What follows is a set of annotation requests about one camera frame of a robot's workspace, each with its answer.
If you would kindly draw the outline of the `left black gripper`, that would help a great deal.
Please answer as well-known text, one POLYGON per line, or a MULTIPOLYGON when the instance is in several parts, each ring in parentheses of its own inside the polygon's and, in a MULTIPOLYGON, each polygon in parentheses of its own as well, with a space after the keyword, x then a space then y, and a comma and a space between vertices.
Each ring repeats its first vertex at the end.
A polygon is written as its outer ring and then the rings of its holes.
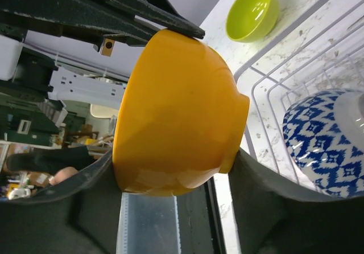
POLYGON ((145 46, 157 32, 87 0, 1 0, 1 23, 87 42, 104 56, 115 42, 145 46))

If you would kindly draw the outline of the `red patterned glass bowl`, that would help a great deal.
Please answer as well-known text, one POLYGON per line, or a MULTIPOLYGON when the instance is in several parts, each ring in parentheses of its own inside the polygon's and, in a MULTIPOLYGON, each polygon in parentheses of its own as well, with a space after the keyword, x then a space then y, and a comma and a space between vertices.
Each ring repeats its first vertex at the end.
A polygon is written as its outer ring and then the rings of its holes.
POLYGON ((283 118, 293 162, 323 192, 363 195, 363 92, 334 88, 294 104, 283 118))

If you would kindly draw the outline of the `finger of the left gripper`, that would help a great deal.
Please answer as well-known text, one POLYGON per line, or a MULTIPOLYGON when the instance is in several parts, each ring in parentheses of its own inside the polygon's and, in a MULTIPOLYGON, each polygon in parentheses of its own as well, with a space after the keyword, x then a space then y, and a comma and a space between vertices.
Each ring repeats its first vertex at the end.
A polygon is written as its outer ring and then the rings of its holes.
POLYGON ((201 39, 205 31, 183 18, 168 0, 85 0, 99 8, 136 20, 140 17, 180 34, 201 39))

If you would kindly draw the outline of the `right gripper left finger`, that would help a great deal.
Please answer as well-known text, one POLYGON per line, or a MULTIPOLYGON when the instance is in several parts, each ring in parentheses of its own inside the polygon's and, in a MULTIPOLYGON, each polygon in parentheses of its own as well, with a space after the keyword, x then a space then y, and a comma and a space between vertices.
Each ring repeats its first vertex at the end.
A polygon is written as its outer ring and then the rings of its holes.
POLYGON ((115 253, 122 193, 112 152, 58 185, 1 202, 1 253, 115 253))

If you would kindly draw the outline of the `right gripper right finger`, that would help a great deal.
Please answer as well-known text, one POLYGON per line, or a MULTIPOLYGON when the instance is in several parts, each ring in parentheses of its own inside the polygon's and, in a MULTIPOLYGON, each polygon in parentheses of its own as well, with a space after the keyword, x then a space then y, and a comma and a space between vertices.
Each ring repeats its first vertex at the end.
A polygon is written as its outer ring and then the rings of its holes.
POLYGON ((243 253, 363 253, 363 198, 307 189, 240 149, 229 173, 243 253))

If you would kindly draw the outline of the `yellow plastic bowl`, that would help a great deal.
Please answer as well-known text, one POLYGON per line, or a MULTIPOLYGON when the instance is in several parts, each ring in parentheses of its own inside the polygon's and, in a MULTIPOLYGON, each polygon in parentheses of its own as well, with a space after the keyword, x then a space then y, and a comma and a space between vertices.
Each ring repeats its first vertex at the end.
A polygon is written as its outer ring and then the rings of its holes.
POLYGON ((119 188, 177 196, 228 173, 249 107, 214 49, 158 31, 134 67, 118 113, 112 159, 119 188))

